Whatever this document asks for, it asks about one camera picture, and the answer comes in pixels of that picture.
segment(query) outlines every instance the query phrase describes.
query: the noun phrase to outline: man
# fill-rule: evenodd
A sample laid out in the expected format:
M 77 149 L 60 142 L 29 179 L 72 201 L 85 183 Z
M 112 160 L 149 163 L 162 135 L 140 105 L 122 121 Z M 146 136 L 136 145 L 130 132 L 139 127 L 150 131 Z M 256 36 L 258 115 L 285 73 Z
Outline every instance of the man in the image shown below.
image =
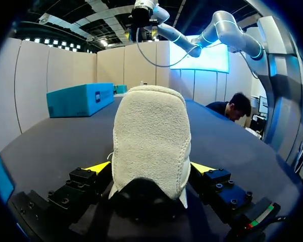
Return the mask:
M 244 115 L 251 114 L 250 100 L 241 92 L 236 93 L 230 102 L 213 102 L 207 108 L 227 117 L 232 121 L 239 120 Z

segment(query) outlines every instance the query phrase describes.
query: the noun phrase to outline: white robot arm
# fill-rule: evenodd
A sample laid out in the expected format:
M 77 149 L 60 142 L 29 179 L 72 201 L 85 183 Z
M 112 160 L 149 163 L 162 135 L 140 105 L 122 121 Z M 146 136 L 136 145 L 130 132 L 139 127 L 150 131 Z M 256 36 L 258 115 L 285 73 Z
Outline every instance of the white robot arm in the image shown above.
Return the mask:
M 174 42 L 186 52 L 189 52 L 192 57 L 199 57 L 201 54 L 201 48 L 195 48 L 196 46 L 207 47 L 217 40 L 244 51 L 253 59 L 261 59 L 263 56 L 262 45 L 253 37 L 244 33 L 237 26 L 234 17 L 228 12 L 215 12 L 208 27 L 199 37 L 191 41 L 177 29 L 164 23 L 169 19 L 169 16 L 169 13 L 161 8 L 159 4 L 155 4 L 154 0 L 136 0 L 132 11 L 134 23 L 139 23 L 140 19 L 143 20 L 141 21 L 142 25 L 139 27 L 150 30 L 147 19 L 156 19 L 159 24 L 157 26 L 158 34 Z

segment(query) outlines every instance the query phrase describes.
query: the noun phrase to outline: ceiling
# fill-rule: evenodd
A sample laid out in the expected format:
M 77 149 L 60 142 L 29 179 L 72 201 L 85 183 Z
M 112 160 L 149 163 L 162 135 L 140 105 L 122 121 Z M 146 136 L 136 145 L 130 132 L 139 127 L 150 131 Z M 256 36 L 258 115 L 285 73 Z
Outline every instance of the ceiling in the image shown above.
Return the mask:
M 170 13 L 167 24 L 185 35 L 200 34 L 210 23 L 215 11 L 233 14 L 242 26 L 256 24 L 257 11 L 244 0 L 158 0 Z M 18 25 L 16 37 L 31 36 L 64 38 L 77 44 L 88 45 L 95 51 L 105 49 L 101 40 L 110 46 L 126 45 L 128 19 L 135 0 L 38 0 Z M 47 22 L 40 24 L 43 14 Z

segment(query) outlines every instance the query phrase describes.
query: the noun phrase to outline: dark shirt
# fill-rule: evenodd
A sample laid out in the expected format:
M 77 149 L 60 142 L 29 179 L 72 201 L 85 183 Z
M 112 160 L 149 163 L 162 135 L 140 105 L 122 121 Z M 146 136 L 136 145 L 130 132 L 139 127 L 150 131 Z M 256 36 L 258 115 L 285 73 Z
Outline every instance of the dark shirt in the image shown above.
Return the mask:
M 228 102 L 213 102 L 207 105 L 207 108 L 225 116 L 227 104 Z

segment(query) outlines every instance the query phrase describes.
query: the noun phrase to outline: white wall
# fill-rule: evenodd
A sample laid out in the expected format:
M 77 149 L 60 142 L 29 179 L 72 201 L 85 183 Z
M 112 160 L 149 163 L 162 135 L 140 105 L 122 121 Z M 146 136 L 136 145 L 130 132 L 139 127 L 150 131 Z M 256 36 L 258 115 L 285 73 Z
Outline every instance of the white wall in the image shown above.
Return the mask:
M 0 52 L 0 151 L 48 118 L 46 93 L 96 83 L 96 54 L 8 38 Z
M 97 82 L 123 85 L 125 47 L 99 51 L 96 55 Z
M 251 95 L 253 97 L 266 97 L 266 91 L 264 89 L 263 84 L 260 82 L 259 79 L 252 77 L 252 87 L 251 87 Z
M 157 65 L 168 66 L 169 42 L 140 43 L 142 52 Z M 240 53 L 229 53 L 230 72 L 218 73 L 201 70 L 172 70 L 155 67 L 139 52 L 137 45 L 100 51 L 98 56 L 98 82 L 118 84 L 122 75 L 122 50 L 124 49 L 124 84 L 128 89 L 144 81 L 180 92 L 185 98 L 208 105 L 214 101 L 229 101 L 237 92 L 251 97 L 253 77 Z M 245 117 L 238 121 L 244 125 Z
M 226 74 L 156 68 L 143 58 L 136 44 L 96 55 L 23 41 L 17 58 L 20 41 L 9 39 L 8 43 L 0 56 L 0 149 L 20 131 L 25 132 L 48 117 L 47 91 L 74 85 L 113 82 L 126 84 L 130 89 L 143 81 L 177 90 L 185 98 L 202 105 L 229 100 L 236 92 L 248 97 L 255 91 L 263 95 L 258 82 L 259 88 L 252 87 L 256 80 L 240 54 L 229 53 L 230 73 Z M 140 46 L 152 62 L 169 65 L 167 41 L 141 43 Z
M 22 132 L 49 117 L 47 108 L 47 62 L 49 47 L 23 40 L 17 60 L 16 108 Z
M 0 52 L 0 151 L 21 132 L 15 106 L 15 70 L 21 40 L 8 38 Z
M 47 68 L 48 92 L 96 83 L 96 54 L 50 48 Z
M 204 106 L 217 100 L 217 73 L 195 71 L 194 101 Z
M 142 52 L 153 63 L 156 63 L 156 43 L 139 44 Z M 125 47 L 124 67 L 124 84 L 128 89 L 139 86 L 141 81 L 148 85 L 156 85 L 156 67 L 145 60 L 136 44 Z

